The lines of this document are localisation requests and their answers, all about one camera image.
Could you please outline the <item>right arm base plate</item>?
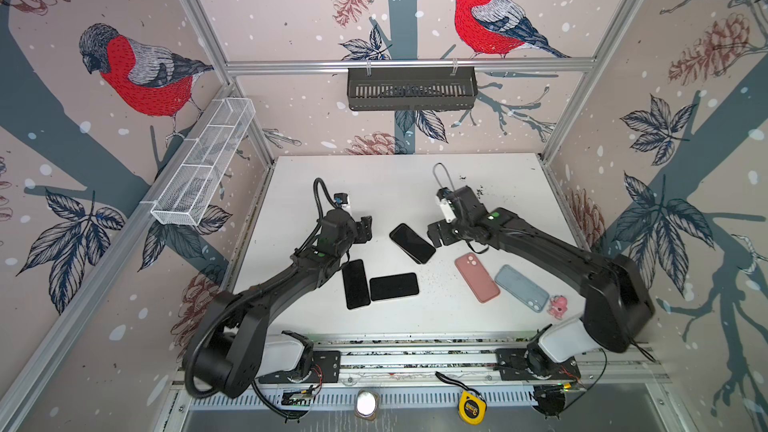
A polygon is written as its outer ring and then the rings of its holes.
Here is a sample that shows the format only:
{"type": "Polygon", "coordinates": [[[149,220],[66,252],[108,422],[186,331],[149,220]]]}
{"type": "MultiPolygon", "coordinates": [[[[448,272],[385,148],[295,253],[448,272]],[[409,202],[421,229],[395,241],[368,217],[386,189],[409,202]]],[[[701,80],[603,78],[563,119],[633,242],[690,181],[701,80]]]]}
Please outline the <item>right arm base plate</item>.
{"type": "Polygon", "coordinates": [[[539,350],[500,348],[495,351],[494,369],[503,381],[580,381],[581,373],[571,357],[556,363],[539,350]]]}

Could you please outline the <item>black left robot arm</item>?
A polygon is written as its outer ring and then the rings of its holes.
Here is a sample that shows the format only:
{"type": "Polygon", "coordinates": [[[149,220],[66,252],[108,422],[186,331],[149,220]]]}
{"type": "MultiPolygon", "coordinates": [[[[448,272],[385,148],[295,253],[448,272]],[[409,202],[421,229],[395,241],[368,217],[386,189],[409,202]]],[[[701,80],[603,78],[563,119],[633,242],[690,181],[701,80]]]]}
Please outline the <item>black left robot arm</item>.
{"type": "Polygon", "coordinates": [[[332,209],[318,220],[291,264],[243,292],[221,292],[209,303],[182,359],[185,388],[195,399],[240,396],[263,374],[268,329],[275,318],[341,270],[352,246],[372,240],[373,218],[332,209]]]}

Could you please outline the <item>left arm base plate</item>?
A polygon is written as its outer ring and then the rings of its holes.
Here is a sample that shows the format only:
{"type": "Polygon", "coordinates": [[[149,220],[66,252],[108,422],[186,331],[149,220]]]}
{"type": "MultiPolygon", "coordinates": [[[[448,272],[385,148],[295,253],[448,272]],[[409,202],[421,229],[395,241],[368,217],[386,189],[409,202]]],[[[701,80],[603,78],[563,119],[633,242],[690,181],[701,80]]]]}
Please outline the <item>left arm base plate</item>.
{"type": "Polygon", "coordinates": [[[315,351],[308,373],[300,377],[298,372],[275,372],[258,378],[262,384],[319,384],[337,383],[341,365],[340,351],[315,351]]]}

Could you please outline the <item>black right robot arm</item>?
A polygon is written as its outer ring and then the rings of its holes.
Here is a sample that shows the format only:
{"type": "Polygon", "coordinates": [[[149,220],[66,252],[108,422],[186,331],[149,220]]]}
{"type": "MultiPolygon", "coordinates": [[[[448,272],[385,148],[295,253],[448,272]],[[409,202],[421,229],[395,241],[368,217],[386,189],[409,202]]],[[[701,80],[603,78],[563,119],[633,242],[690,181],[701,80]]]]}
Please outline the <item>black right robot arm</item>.
{"type": "Polygon", "coordinates": [[[573,356],[602,348],[624,353],[652,319],[655,307],[637,264],[625,255],[613,258],[562,241],[505,208],[492,211],[468,186],[439,189],[444,218],[428,226],[437,248],[477,242],[519,256],[579,293],[583,313],[537,333],[526,348],[527,368],[552,375],[573,356]]]}

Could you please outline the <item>black phone diagonal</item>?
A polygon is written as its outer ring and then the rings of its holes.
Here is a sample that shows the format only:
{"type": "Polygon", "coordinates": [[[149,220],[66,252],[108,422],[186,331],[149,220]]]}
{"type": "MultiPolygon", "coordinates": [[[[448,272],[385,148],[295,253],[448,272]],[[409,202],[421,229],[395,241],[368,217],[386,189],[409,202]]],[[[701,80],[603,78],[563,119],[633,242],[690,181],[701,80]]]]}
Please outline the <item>black phone diagonal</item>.
{"type": "Polygon", "coordinates": [[[436,253],[435,247],[418,235],[410,226],[401,223],[390,233],[389,238],[414,262],[427,264],[436,253]]]}

